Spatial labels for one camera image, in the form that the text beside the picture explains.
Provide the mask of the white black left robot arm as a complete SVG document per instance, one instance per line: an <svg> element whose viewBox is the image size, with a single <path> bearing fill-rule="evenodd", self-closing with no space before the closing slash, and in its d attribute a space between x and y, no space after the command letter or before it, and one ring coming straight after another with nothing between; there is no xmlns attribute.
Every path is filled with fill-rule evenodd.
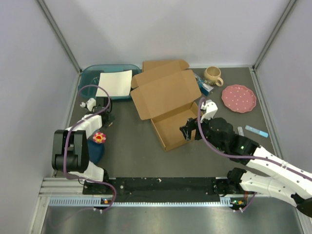
<svg viewBox="0 0 312 234"><path fill-rule="evenodd" d="M73 126L54 133L52 168L67 179L85 179L94 183L99 193L109 191L111 182L105 169L90 161L88 138L104 126L111 104L95 105Z"/></svg>

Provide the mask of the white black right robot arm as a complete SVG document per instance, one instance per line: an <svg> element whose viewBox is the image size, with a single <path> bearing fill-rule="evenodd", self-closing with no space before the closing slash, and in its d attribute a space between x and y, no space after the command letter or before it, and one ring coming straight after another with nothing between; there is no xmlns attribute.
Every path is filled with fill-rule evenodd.
<svg viewBox="0 0 312 234"><path fill-rule="evenodd" d="M253 192L285 201L304 215L312 215L312 175L278 158L248 137L234 132L233 126L218 117L210 120L187 120L180 127L184 138L203 140L216 153L258 170L265 176L235 168L228 175L228 188L233 193Z"/></svg>

